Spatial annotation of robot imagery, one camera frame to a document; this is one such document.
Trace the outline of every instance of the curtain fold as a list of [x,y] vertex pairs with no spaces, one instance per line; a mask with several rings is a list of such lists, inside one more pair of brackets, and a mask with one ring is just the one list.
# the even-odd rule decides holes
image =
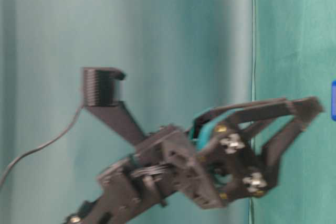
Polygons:
[[[254,202],[255,224],[334,223],[335,0],[256,0],[256,98],[317,96],[319,115],[282,159],[279,186]],[[263,140],[281,122],[256,139]]]
[[[81,101],[80,68],[117,67],[146,132],[189,127],[209,106],[250,100],[251,0],[0,0],[0,168],[55,137]],[[87,112],[20,162],[0,222],[61,223],[101,190],[95,177],[132,148]],[[248,201],[201,211],[181,194],[130,223],[248,221]]]

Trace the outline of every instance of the green fabric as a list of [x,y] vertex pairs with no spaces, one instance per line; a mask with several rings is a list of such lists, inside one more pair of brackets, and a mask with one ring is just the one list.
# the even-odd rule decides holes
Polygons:
[[[250,0],[0,0],[0,169],[55,137],[80,103],[80,68],[118,67],[146,132],[189,127],[210,106],[250,100]],[[59,224],[101,190],[95,177],[132,148],[83,112],[27,157],[0,195],[0,223]],[[248,201],[202,211],[181,194],[130,223],[247,223]]]
[[[279,186],[253,200],[255,224],[334,223],[335,0],[256,0],[256,99],[316,95],[321,114],[282,159]],[[256,139],[260,148],[275,127]]]

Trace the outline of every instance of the blue object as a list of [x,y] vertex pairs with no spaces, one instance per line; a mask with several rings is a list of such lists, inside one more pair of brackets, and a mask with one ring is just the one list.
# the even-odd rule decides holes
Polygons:
[[336,80],[331,84],[331,118],[336,121]]

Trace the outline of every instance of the black plastic part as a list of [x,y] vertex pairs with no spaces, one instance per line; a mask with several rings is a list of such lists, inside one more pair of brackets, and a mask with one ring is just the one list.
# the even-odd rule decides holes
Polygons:
[[85,106],[114,106],[120,99],[119,82],[125,74],[116,68],[83,68]]

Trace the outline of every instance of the black 3d-printed bracket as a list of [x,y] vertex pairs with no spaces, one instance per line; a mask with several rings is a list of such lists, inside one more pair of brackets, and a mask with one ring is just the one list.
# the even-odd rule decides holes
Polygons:
[[[83,69],[85,108],[132,144],[135,153],[98,176],[103,194],[85,202],[66,224],[123,224],[155,204],[166,206],[165,198],[177,191],[203,209],[261,197],[277,185],[284,151],[323,110],[315,97],[249,102],[209,110],[194,120],[192,132],[168,125],[146,136],[120,100],[124,77],[115,68]],[[286,115],[290,121],[255,154],[249,141]],[[193,140],[204,135],[208,139],[199,149]],[[230,181],[220,180],[227,175]]]

